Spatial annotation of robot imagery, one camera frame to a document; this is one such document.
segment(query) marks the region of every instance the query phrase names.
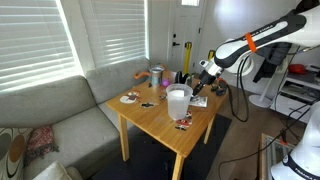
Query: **throw pillow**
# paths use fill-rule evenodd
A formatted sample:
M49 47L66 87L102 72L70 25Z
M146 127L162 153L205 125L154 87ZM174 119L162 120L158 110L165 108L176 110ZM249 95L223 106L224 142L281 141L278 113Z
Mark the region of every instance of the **throw pillow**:
M22 179L31 128L0 128L0 179Z
M29 165L34 159L41 157L52 151L59 151L54 144L53 129L51 126L44 126L32 131L28 141L24 165Z

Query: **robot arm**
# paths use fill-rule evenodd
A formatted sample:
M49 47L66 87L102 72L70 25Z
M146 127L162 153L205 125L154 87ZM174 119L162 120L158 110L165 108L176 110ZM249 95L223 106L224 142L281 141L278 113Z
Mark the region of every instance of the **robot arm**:
M200 75L200 82L193 90L197 95L204 85L212 84L226 70L236 73L240 61L257 49L268 44L288 42L305 47L320 44L320 6L300 14L291 14L269 23L235 40L229 40L218 47L216 53ZM250 63L244 67L251 71Z
M320 179L320 102L311 106L310 119L299 144L272 166L273 179Z

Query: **dark rug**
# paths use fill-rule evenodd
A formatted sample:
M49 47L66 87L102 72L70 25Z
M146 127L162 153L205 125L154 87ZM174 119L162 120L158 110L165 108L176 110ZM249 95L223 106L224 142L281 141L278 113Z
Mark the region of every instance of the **dark rug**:
M204 135L185 159L181 179L206 179L215 155L231 124L231 120L216 115L207 144ZM137 137L129 144L130 159L122 160L121 154L95 174L92 179L105 180L167 180L172 178L176 154L147 134Z

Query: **table leg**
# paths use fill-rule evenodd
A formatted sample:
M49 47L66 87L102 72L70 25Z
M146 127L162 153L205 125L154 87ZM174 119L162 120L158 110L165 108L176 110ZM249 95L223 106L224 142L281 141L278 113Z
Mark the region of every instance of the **table leg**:
M124 117L118 114L118 121L120 127L120 141L123 161L129 159L129 144L128 144L128 133L127 133L127 121Z
M213 118L211 119L211 121L210 121L209 124L208 124L206 136L204 137L204 141L203 141L204 144L207 144L207 142L208 142L209 135L210 135L211 128L212 128L212 124L213 124L213 122L214 122L214 118L215 118L215 117L216 117L216 116L213 116Z
M173 169L173 176L172 176L173 180L179 180L180 179L181 170L182 170L182 167L183 167L183 162L184 162L184 157L182 157L181 155L177 154L176 162L174 164L174 169Z

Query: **black cable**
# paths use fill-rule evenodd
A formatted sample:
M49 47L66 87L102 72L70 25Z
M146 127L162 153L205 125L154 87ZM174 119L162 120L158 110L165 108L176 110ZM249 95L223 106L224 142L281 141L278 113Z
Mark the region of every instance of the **black cable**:
M304 116L308 111L310 110L310 108L308 108L303 114L301 114L298 119L296 119L293 123L291 123L286 129L284 129L283 131L287 131L288 129L290 129L296 122L298 122L302 116ZM237 158L237 159L232 159L232 160L229 160L229 161L223 161L219 164L219 167L218 167L218 175L219 175L219 179L221 180L221 175L220 175L220 168L222 166L222 164L226 164L226 163L230 163L230 162L234 162L234 161L240 161L240 160L243 160L243 159L247 159L249 157L252 157L256 154L259 154L260 152L264 151L265 149L267 149L276 139L278 139L280 136L281 136L282 133L279 133L275 138L272 139L272 141L267 144L264 148L262 149L259 149L257 152L255 153L252 153L250 155L247 155L247 156L244 156L242 158Z
M244 60L241 60L240 62L240 65L238 67L238 71L237 71L237 87L238 87L238 84L239 84L239 81L238 81L238 77L239 77L239 80L240 80L240 86L241 86L241 91L242 91L242 95L243 95L243 98L244 98L244 101L245 101L245 108L246 108L246 118L243 120L241 118L238 117L237 113L235 113L234 111L234 107L233 107L233 96L232 96L232 90L230 88L229 85L227 85L227 88L229 90L229 103L230 103L230 108L231 108L231 113L234 117L236 117L240 122L247 122L248 119L249 119L249 104L248 104L248 100L247 100L247 97L246 97L246 94L245 94L245 91L244 91L244 87L243 87L243 82L242 82L242 72L243 72L243 68L244 68L244 65L245 63L247 62L249 56L247 56Z
M291 64L293 58L295 57L295 55L296 55L296 53L299 51L299 49L300 49L300 46L298 46L296 52L295 52L295 53L293 54L293 56L291 57L288 66ZM274 110L275 110L275 111L277 111L277 98L278 98L278 95L279 95L279 93L280 93L280 87L281 87L281 85L282 85L282 83L283 83L284 78L286 77L287 72L288 72L288 67L286 68L286 71L284 72L284 74L283 74L283 76L282 76L282 79L281 79L280 84L279 84L278 89L277 89L276 97L275 97L275 99L274 99Z
M244 63L244 60L242 59L240 64L239 64L239 67L238 67L238 70L237 70L237 84L236 84L236 88L237 88L237 91L236 91L236 98L237 98L237 110L236 110L236 114L238 114L239 112L239 107L240 107L240 96L239 96L239 91L240 91L240 88L239 88L239 74L240 74L240 67L242 66L242 64Z
M296 50L295 53L288 53L288 54L287 54L287 55L293 55L293 56L291 57L290 61L289 61L289 65L291 64L293 58L295 57L295 55L297 54L297 52L299 51L299 49L300 49L300 46L298 46L298 48L297 48L297 50ZM277 111L277 99L278 99L278 95L280 94L280 87L281 87L281 85L282 85L282 83L283 83L284 78L285 78L286 75L287 75L287 72L288 72L288 67L286 68L286 71L284 72L284 74L283 74L283 76L282 76L282 79L281 79L280 84L279 84L278 89L277 89L277 94L276 94L276 96L275 96L275 98L274 98L274 110L275 110L275 111ZM283 123L281 119L280 119L280 121L281 121L281 123L282 123L285 127L288 127L287 123ZM291 129L289 129L289 132L290 132L297 140L300 139L300 137L299 137L298 135L296 135Z
M316 103L317 101L319 101L319 98L313 100L312 102L306 103L306 104L302 105L301 107L299 107L299 108L293 110L292 112L290 112L290 114L287 116L287 120L286 120L286 123L285 123L284 125L285 125L286 127L288 127L288 121L289 121L289 119L291 118L291 115L292 115L294 112L297 112L297 111L299 111L300 109L302 109L302 108L304 108L304 107L306 107L306 106L308 106L308 105L312 105L312 104ZM300 141L301 138L300 138L298 135L296 135L290 128L289 128L288 130L291 132L291 134L292 134L298 141Z

